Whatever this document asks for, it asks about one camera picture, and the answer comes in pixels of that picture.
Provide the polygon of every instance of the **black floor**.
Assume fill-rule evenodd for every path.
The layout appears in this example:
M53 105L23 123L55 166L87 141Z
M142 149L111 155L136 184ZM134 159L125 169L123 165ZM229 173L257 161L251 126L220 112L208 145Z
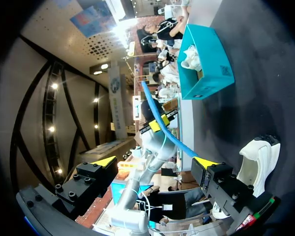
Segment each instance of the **black floor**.
M199 130L200 156L225 161L236 172L239 150L255 136L280 137L279 160L266 190L282 199L270 222L286 223L289 213L295 220L295 5L289 3L289 9L273 9L260 0L223 0L211 27L236 83L203 101Z

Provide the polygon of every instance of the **banner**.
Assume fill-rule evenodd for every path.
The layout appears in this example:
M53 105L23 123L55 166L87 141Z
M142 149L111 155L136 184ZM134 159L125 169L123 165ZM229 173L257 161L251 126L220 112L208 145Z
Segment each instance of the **banner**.
M95 2L93 6L81 11L70 21L87 38L98 33L111 31L117 26L105 1Z
M119 66L108 69L109 74L109 101L112 109L113 122L117 139L127 138L121 98L121 82Z

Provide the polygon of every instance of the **blue hose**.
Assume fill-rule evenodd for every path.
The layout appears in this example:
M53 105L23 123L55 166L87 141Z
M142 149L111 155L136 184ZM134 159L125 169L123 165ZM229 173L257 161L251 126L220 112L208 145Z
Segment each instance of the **blue hose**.
M144 93L146 94L147 102L149 104L149 107L151 108L154 118L156 119L157 123L159 124L159 126L161 127L162 131L167 136L167 138L169 138L177 147L179 147L182 151L184 151L188 156L198 157L197 153L195 153L193 150L191 150L189 147L187 147L185 144L179 141L174 135L172 135L171 132L169 132L169 130L166 128L166 125L164 124L164 121L161 115L159 114L156 108L155 102L145 82L142 82L142 87L143 87Z

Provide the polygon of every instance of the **white shoe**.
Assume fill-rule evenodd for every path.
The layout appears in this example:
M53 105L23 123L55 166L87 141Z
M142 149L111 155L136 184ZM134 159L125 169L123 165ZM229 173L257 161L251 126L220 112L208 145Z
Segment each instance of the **white shoe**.
M191 45L184 53L186 54L186 59L181 62L183 68L196 71L202 70L198 51L194 45Z
M275 137L264 135L256 137L240 150L243 161L237 179L246 185L253 185L255 197L265 191L266 178L276 166L280 147Z

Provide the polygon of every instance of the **white cloth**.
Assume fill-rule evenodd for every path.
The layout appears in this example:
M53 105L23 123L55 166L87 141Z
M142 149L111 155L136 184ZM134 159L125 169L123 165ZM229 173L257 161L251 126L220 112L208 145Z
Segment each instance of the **white cloth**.
M165 66L160 72L164 76L164 79L162 80L163 84L176 83L180 85L179 73L177 70L172 68L171 64Z

